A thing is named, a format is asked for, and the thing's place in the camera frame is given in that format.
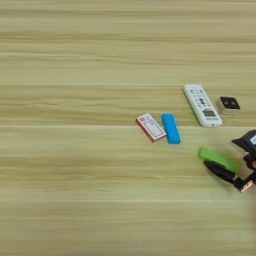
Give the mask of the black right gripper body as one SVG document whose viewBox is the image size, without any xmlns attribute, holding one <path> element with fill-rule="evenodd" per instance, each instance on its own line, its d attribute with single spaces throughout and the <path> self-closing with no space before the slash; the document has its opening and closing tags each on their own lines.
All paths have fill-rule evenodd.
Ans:
<svg viewBox="0 0 256 256">
<path fill-rule="evenodd" d="M 251 170 L 251 173 L 245 177 L 238 175 L 234 177 L 233 185 L 240 192 L 245 192 L 253 185 L 256 185 L 256 155 L 247 154 L 243 160 L 246 166 Z"/>
</svg>

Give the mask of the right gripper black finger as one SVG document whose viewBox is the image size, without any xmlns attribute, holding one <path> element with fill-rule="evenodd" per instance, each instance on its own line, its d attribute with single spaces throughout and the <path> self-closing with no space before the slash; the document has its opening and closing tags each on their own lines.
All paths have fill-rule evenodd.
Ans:
<svg viewBox="0 0 256 256">
<path fill-rule="evenodd" d="M 230 170 L 227 170 L 224 166 L 218 165 L 215 162 L 205 161 L 204 165 L 208 168 L 209 171 L 211 171 L 215 176 L 223 179 L 224 181 L 227 181 L 231 184 L 234 184 L 238 181 L 238 176 L 231 172 Z"/>
</svg>

